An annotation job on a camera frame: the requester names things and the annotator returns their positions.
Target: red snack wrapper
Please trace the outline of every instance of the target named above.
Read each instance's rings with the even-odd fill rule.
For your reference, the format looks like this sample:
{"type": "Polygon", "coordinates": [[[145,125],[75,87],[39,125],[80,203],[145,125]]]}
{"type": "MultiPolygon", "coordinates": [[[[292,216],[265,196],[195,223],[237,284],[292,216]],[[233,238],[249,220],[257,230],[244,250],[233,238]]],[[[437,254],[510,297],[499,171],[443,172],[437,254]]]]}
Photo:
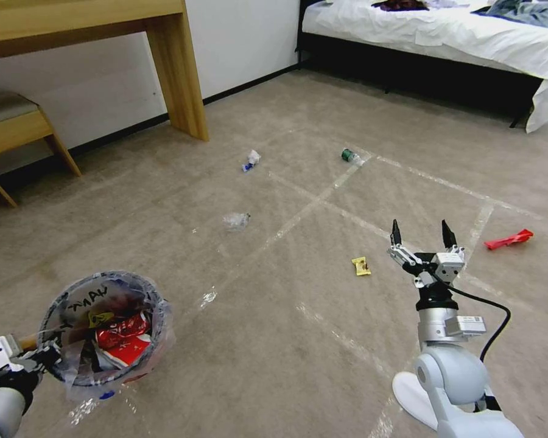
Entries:
{"type": "Polygon", "coordinates": [[[150,345],[149,335],[131,336],[122,339],[118,345],[104,350],[103,354],[115,366],[122,369],[132,365],[150,345]]]}
{"type": "Polygon", "coordinates": [[[150,323],[142,311],[122,322],[112,323],[106,329],[96,330],[96,342],[101,349],[108,350],[126,338],[145,334],[149,328],[150,323]]]}
{"type": "Polygon", "coordinates": [[[513,243],[522,243],[526,242],[530,237],[533,237],[534,233],[528,229],[523,229],[517,234],[512,234],[509,237],[498,239],[498,240],[489,240],[484,242],[485,246],[490,250],[500,248],[501,246],[511,245],[513,243]]]}

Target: crumpled plastic bottle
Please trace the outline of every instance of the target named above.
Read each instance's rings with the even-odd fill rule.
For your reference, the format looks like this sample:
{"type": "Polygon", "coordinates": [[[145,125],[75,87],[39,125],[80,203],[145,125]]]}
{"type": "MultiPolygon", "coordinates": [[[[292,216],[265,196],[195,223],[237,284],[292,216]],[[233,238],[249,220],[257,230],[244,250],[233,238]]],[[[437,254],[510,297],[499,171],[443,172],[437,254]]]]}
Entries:
{"type": "Polygon", "coordinates": [[[260,162],[260,158],[262,158],[262,156],[258,152],[252,149],[250,154],[248,155],[247,164],[242,165],[242,170],[244,172],[247,172],[248,170],[250,170],[252,167],[254,167],[256,164],[260,162]]]}
{"type": "Polygon", "coordinates": [[[229,213],[223,216],[223,223],[227,231],[241,231],[250,222],[249,213],[229,213]]]}

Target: trash can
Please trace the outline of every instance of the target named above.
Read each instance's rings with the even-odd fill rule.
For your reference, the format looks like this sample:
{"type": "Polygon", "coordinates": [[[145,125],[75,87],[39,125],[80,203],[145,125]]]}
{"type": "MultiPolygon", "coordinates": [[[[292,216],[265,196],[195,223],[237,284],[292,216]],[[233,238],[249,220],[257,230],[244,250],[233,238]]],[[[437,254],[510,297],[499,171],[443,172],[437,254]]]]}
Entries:
{"type": "Polygon", "coordinates": [[[77,281],[53,301],[41,323],[38,344],[58,344],[61,361],[48,371],[65,383],[69,398],[83,400],[109,396],[122,383],[150,372],[172,338],[169,304],[152,281],[126,271],[106,271],[77,281]],[[87,357],[98,327],[140,314],[149,319],[149,344],[133,362],[102,370],[94,364],[95,356],[87,357]]]}

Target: clothes on bed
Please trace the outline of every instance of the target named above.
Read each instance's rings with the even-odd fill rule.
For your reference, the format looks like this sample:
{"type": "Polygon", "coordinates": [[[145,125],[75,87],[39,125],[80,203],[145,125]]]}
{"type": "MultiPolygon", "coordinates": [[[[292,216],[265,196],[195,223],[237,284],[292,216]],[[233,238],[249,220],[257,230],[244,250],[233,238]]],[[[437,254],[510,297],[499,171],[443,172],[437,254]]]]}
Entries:
{"type": "Polygon", "coordinates": [[[548,1],[532,3],[529,0],[497,0],[489,9],[479,9],[474,13],[548,27],[548,1]]]}
{"type": "Polygon", "coordinates": [[[428,10],[426,4],[419,0],[386,0],[380,3],[374,3],[372,7],[379,7],[388,12],[398,12],[405,10],[428,10]]]}
{"type": "Polygon", "coordinates": [[[423,0],[429,9],[444,9],[452,7],[469,7],[470,0],[423,0]]]}

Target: black bed frame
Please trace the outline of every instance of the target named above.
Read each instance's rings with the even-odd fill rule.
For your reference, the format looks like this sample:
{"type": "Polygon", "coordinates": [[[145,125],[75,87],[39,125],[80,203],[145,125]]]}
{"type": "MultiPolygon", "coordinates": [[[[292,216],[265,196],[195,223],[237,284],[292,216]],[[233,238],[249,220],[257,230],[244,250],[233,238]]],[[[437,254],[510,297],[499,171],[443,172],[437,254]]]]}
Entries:
{"type": "Polygon", "coordinates": [[[297,38],[299,68],[308,66],[333,74],[346,74],[351,78],[364,78],[367,83],[380,86],[385,93],[398,88],[444,101],[460,99],[463,105],[469,104],[511,116],[513,121],[510,128],[529,115],[532,96],[541,79],[305,33],[302,31],[304,12],[319,1],[300,0],[297,38]],[[304,52],[309,54],[307,61],[304,60],[304,52]],[[443,86],[434,80],[439,75],[457,78],[462,85],[443,86]]]}

